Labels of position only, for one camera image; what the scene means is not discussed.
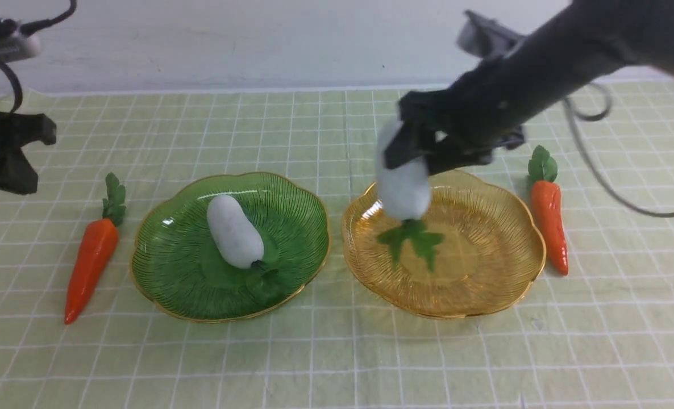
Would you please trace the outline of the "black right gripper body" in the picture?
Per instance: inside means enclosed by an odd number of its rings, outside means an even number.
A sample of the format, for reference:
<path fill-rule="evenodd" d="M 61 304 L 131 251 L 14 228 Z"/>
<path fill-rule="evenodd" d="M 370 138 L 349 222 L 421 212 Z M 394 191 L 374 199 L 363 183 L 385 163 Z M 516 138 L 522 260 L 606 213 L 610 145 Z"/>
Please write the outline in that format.
<path fill-rule="evenodd" d="M 526 83 L 526 63 L 516 57 L 487 58 L 447 88 L 408 91 L 398 101 L 403 122 L 417 122 L 446 133 L 444 144 L 460 151 L 503 147 L 526 142 L 517 90 Z"/>

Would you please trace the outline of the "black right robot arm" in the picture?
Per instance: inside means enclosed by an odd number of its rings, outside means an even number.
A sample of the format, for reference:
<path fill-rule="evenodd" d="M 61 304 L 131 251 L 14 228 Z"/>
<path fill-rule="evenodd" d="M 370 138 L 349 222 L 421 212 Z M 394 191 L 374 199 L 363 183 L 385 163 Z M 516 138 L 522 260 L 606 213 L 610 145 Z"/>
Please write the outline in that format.
<path fill-rule="evenodd" d="M 466 11 L 457 46 L 479 64 L 444 90 L 398 101 L 402 128 L 379 158 L 424 158 L 430 174 L 487 165 L 520 147 L 521 126 L 597 78 L 628 66 L 674 77 L 674 1 L 573 1 L 529 35 Z"/>

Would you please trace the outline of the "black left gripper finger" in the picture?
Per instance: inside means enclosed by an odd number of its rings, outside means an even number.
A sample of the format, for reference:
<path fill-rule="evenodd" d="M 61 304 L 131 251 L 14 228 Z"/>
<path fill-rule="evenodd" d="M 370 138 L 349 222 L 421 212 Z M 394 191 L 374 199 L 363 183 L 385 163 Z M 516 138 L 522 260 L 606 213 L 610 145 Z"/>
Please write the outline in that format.
<path fill-rule="evenodd" d="M 0 158 L 0 191 L 20 196 L 38 191 L 39 175 L 21 149 Z"/>
<path fill-rule="evenodd" d="M 57 142 L 57 124 L 46 114 L 11 114 L 10 133 L 12 149 L 33 142 L 47 146 Z"/>

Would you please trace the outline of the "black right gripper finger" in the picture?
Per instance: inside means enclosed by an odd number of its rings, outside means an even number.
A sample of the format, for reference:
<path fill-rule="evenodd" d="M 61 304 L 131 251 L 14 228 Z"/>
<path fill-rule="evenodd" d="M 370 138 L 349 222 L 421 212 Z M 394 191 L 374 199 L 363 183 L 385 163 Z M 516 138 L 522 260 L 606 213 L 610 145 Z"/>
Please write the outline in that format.
<path fill-rule="evenodd" d="M 435 130 L 425 125 L 397 119 L 389 134 L 388 145 L 383 149 L 383 163 L 388 170 L 434 153 Z"/>
<path fill-rule="evenodd" d="M 450 147 L 439 147 L 428 151 L 425 160 L 428 175 L 434 176 L 466 166 L 490 165 L 493 161 L 493 149 L 460 151 Z"/>

